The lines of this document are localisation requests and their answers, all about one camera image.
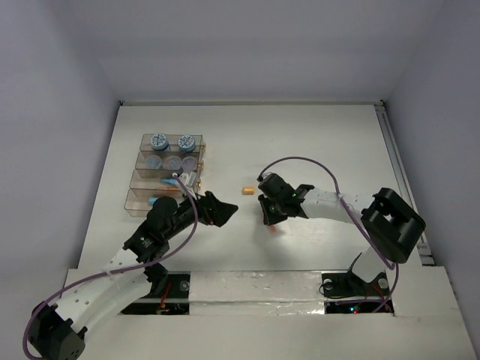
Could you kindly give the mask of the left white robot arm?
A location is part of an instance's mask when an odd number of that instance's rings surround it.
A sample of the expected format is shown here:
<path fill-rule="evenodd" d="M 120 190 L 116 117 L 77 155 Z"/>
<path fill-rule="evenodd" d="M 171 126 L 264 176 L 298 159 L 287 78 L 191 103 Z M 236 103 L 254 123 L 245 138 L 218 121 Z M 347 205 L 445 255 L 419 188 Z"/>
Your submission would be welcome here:
<path fill-rule="evenodd" d="M 22 339 L 28 359 L 78 359 L 95 328 L 143 296 L 158 296 L 167 285 L 162 261 L 170 239 L 199 224 L 222 227 L 239 207 L 207 191 L 182 202 L 157 198 L 146 219 L 97 274 L 77 280 L 42 301 Z"/>

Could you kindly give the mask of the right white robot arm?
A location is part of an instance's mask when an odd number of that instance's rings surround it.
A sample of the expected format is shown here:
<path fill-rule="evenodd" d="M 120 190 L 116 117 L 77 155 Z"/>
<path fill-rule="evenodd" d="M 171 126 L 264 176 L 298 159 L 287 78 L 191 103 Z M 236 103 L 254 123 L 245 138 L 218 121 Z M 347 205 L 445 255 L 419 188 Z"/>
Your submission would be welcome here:
<path fill-rule="evenodd" d="M 257 180 L 265 225 L 304 218 L 360 227 L 369 248 L 357 256 L 345 276 L 351 293 L 364 293 L 388 266 L 406 263 L 426 228 L 423 218 L 391 188 L 382 187 L 372 196 L 361 196 L 330 192 L 311 184 L 293 188 L 273 172 Z"/>

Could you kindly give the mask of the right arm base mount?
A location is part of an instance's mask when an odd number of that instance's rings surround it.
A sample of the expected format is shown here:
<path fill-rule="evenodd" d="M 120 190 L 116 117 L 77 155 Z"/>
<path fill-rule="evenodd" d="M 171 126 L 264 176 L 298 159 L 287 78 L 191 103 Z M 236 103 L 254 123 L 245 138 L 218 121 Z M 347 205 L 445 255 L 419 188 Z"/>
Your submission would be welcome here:
<path fill-rule="evenodd" d="M 325 299 L 326 314 L 393 314 L 391 289 L 383 270 L 370 282 L 353 273 L 334 271 L 322 273 L 319 294 Z"/>

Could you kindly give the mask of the blue highlighter with cap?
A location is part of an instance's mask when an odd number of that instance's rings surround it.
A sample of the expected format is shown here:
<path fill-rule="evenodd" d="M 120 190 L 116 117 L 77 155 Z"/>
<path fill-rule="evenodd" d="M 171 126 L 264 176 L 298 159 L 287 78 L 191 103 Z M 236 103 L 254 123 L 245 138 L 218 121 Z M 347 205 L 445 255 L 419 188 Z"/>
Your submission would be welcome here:
<path fill-rule="evenodd" d="M 173 187 L 177 185 L 177 181 L 174 178 L 162 178 L 160 180 L 160 183 L 163 185 L 168 185 Z"/>

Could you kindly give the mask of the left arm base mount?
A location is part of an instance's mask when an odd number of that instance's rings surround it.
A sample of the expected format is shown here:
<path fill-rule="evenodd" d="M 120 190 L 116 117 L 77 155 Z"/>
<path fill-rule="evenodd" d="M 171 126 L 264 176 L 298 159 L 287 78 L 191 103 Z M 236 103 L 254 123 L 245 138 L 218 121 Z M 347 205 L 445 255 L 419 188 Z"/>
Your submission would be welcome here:
<path fill-rule="evenodd" d="M 169 272 L 160 263 L 143 270 L 149 293 L 129 304 L 123 315 L 188 315 L 190 272 Z"/>

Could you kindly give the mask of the clear paperclip jar small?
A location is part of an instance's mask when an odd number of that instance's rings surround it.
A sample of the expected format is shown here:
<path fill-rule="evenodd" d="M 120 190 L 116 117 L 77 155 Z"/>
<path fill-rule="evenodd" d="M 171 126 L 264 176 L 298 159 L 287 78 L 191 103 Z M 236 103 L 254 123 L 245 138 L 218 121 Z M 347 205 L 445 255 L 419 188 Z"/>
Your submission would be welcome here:
<path fill-rule="evenodd" d="M 187 156 L 181 160 L 181 168 L 185 172 L 196 171 L 198 167 L 198 160 L 194 156 Z"/>

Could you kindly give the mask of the small orange cap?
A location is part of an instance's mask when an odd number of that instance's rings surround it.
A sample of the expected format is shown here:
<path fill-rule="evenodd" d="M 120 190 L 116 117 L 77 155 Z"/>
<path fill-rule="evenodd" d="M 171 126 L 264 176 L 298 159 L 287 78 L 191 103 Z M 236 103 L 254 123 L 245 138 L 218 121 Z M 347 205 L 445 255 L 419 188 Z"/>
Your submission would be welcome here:
<path fill-rule="evenodd" d="M 245 196 L 254 195 L 256 192 L 255 187 L 245 186 L 241 189 L 241 193 Z"/>

